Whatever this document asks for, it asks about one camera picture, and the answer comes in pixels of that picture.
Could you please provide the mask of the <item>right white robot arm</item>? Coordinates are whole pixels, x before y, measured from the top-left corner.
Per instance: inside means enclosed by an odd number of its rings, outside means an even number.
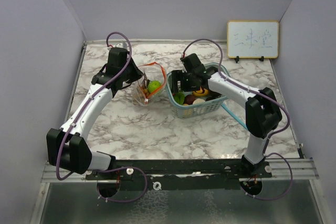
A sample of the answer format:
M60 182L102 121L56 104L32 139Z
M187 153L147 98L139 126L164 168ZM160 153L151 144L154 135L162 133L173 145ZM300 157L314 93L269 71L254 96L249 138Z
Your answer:
M265 160L267 138L282 120L279 104L270 88L251 88L224 74L221 66L204 66L196 54L181 58L184 70L171 72L171 91L197 91L200 88L224 95L245 109L245 123L250 133L241 159L241 171L254 177Z

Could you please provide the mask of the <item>brown longan bunch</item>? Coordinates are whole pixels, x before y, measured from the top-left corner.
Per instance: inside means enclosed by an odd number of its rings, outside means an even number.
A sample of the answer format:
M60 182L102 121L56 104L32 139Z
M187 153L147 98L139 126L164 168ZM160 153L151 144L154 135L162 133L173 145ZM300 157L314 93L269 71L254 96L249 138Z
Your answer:
M143 77L141 80L138 80L134 84L132 101L134 104L145 106L149 102L148 96L148 84L150 83L147 77Z

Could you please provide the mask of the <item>teal plastic basket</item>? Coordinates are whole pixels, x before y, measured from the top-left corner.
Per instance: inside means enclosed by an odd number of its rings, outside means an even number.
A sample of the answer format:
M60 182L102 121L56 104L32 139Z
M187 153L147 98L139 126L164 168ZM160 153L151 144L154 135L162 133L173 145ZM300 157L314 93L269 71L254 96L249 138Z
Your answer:
M228 100L228 97L222 94L216 95L209 91L209 95L206 97L197 98L192 105L183 104L179 105L174 101L173 94L171 92L171 72L167 74L167 83L166 83L166 93L168 99L171 103L171 110L173 114L179 119L187 119L194 116L203 115L206 113L214 112L221 104ZM189 91L183 91L184 95L187 96L188 94L192 94Z

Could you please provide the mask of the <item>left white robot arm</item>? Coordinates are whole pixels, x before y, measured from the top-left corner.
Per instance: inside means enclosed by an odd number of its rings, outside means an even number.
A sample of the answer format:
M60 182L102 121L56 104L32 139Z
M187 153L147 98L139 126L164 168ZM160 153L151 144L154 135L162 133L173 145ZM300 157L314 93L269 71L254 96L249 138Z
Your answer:
M107 63L93 76L89 91L77 110L59 129L48 131L46 140L50 165L77 174L98 170L102 178L112 178L116 172L113 164L115 157L93 152L87 138L101 111L116 93L141 77L142 72L127 49L111 48Z

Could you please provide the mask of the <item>orange zip clear bag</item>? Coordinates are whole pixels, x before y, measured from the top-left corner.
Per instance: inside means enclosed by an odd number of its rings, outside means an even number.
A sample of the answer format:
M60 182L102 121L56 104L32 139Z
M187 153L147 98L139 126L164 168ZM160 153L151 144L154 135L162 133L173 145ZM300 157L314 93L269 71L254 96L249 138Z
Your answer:
M157 62L139 66L143 76L134 83L132 102L134 105L148 106L159 99L167 83L166 70Z

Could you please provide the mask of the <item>green toy fruit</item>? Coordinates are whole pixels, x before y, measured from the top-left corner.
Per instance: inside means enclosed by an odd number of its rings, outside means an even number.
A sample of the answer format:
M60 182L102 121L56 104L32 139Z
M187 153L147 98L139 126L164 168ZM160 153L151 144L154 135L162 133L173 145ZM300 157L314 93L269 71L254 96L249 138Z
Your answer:
M155 90L159 89L160 87L161 87L160 81L157 81L157 80L150 81L150 83L148 84L148 92L153 93Z

